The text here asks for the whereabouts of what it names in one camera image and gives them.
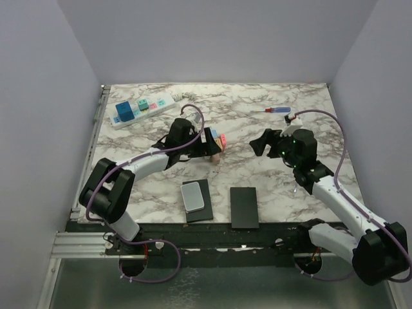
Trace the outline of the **dusty pink USB charger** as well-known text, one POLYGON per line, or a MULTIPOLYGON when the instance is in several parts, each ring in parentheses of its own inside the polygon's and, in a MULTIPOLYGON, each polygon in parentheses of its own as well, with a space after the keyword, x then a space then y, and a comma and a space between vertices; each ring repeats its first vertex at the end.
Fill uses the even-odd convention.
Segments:
POLYGON ((218 164, 219 162, 220 162, 220 154, 218 153, 218 154, 214 154, 214 155, 212 155, 211 157, 210 157, 210 159, 211 159, 211 162, 212 163, 214 163, 214 164, 218 164))

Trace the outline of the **beige cube socket adapter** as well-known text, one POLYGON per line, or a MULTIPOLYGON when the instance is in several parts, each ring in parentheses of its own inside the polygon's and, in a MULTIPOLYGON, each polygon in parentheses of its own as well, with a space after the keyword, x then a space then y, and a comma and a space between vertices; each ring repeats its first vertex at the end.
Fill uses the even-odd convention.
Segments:
POLYGON ((221 152, 223 152, 223 145, 221 143, 221 140, 219 138, 216 138, 214 141, 219 146, 219 148, 221 149, 221 152))

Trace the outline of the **pink plug adapter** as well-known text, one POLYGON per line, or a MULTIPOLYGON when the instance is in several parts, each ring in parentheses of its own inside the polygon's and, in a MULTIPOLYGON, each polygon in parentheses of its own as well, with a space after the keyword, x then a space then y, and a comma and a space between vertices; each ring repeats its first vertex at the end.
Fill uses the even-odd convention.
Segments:
POLYGON ((225 150, 227 146, 227 139, 224 134, 220 135, 220 142, 222 144, 222 149, 225 150))

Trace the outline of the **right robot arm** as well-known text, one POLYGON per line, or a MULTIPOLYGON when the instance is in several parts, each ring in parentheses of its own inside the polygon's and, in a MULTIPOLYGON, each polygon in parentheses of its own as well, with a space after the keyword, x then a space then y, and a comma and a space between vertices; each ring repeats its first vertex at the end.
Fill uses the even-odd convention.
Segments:
POLYGON ((280 130, 266 129, 250 146, 256 156, 262 156, 269 146, 267 156, 280 158, 292 168, 298 185, 322 201, 349 231, 318 219, 307 221, 295 237, 300 250, 321 247, 333 252, 351 263, 357 276, 370 286, 411 270, 405 228, 376 216, 339 185, 335 174, 317 159, 312 131, 298 129, 284 136, 280 130))

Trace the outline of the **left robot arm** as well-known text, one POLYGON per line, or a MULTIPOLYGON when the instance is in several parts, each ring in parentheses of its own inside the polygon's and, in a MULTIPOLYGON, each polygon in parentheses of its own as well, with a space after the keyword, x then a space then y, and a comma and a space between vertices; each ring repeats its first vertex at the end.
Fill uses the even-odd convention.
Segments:
POLYGON ((128 254, 142 246, 140 227, 126 211, 135 182, 150 174, 165 171, 181 162, 182 156, 207 157, 222 152, 211 128, 204 130, 205 141, 191 121, 177 118, 165 136, 148 151, 122 163, 100 159, 83 186, 79 203, 89 213, 100 217, 120 238, 120 246, 128 254))

